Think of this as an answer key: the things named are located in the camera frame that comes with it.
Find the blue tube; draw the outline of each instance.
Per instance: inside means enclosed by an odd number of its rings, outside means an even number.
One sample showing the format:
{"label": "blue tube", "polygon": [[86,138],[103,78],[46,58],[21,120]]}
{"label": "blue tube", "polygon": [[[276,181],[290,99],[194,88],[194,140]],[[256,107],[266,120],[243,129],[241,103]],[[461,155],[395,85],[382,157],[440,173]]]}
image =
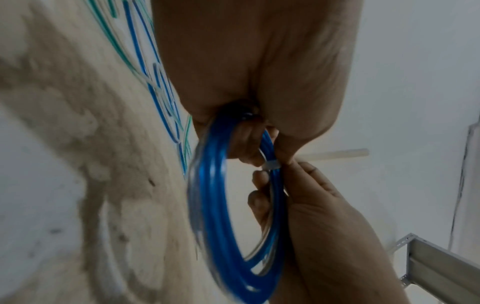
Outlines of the blue tube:
{"label": "blue tube", "polygon": [[[242,106],[223,109],[200,141],[188,174],[190,225],[217,284],[247,304],[264,303],[281,275],[288,238],[285,193],[280,170],[270,171],[272,220],[261,246],[245,260],[230,223],[225,194],[227,150],[235,126],[252,115]],[[267,161],[275,160],[272,141],[264,132],[260,150]],[[252,268],[267,263],[260,274]]]}

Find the blue pneumatic hose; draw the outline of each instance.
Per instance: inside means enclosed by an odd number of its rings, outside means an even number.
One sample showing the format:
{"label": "blue pneumatic hose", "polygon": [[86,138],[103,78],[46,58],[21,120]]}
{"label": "blue pneumatic hose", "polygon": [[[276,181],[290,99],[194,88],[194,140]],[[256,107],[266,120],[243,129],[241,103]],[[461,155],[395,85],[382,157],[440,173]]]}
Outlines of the blue pneumatic hose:
{"label": "blue pneumatic hose", "polygon": [[[246,258],[240,253],[230,223],[225,193],[227,151],[235,126],[252,117],[246,108],[224,108],[198,144],[188,174],[190,225],[213,278],[220,288],[247,304],[264,303],[281,275],[288,237],[284,184],[280,170],[271,170],[270,227]],[[263,133],[260,150],[266,161],[275,160],[272,141]],[[259,274],[252,268],[263,261]]]}

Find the wall stain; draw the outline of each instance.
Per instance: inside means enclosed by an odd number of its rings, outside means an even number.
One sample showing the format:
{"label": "wall stain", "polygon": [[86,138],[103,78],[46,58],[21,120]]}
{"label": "wall stain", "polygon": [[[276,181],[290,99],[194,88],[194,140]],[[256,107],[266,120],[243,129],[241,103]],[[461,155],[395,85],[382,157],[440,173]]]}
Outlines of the wall stain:
{"label": "wall stain", "polygon": [[[132,303],[112,288],[114,279],[99,238],[100,211],[106,200],[121,213],[126,199],[135,203],[147,198],[164,205],[171,218],[165,254],[158,257],[164,260],[164,279],[162,286],[152,288],[130,269],[124,278],[129,291],[146,303],[193,302],[188,232],[162,152],[146,136],[140,117],[84,61],[43,8],[35,4],[30,9],[31,17],[24,18],[28,51],[20,67],[0,58],[0,102],[85,178],[86,193],[79,206],[82,269],[92,296],[98,303]],[[107,168],[108,178],[93,176],[88,169],[92,163]],[[34,285],[27,287],[0,301],[23,302],[21,293],[28,291],[30,297]]]}

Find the hand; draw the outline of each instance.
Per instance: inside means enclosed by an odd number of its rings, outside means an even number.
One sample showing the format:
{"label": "hand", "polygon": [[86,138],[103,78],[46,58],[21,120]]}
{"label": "hand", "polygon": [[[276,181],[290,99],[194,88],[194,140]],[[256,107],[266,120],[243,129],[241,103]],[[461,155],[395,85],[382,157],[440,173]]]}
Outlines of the hand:
{"label": "hand", "polygon": [[152,0],[162,62],[199,136],[241,100],[258,114],[229,157],[256,165],[261,131],[288,163],[340,110],[362,0]]}
{"label": "hand", "polygon": [[[375,232],[323,174],[308,163],[282,167],[291,244],[271,304],[409,301]],[[264,229],[269,176],[256,171],[248,197]]]}

